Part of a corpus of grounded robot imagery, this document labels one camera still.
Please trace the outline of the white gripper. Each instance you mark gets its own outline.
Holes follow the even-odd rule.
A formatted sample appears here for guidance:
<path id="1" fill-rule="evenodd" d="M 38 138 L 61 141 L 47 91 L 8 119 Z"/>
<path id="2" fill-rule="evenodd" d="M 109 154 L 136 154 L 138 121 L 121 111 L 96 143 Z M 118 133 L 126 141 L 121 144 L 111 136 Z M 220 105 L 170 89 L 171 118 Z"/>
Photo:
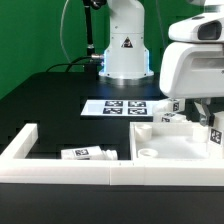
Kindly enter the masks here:
<path id="1" fill-rule="evenodd" d="M 159 86 L 170 98 L 200 98 L 199 123 L 212 127 L 210 98 L 224 96 L 224 0 L 187 1 L 204 12 L 169 27 Z"/>

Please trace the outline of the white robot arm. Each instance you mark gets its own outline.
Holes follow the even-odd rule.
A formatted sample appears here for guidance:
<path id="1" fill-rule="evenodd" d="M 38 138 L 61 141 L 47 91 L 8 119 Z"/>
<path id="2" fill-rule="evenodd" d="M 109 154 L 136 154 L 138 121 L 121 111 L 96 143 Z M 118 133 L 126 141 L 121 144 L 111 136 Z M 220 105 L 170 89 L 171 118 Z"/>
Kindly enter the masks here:
<path id="1" fill-rule="evenodd" d="M 169 27 L 173 41 L 163 54 L 159 87 L 171 99 L 193 99 L 203 126 L 215 124 L 208 105 L 224 97 L 224 0 L 186 0 L 204 8 Z M 138 0 L 108 0 L 110 43 L 103 54 L 101 79 L 118 85 L 153 76 L 144 45 L 144 7 Z"/>

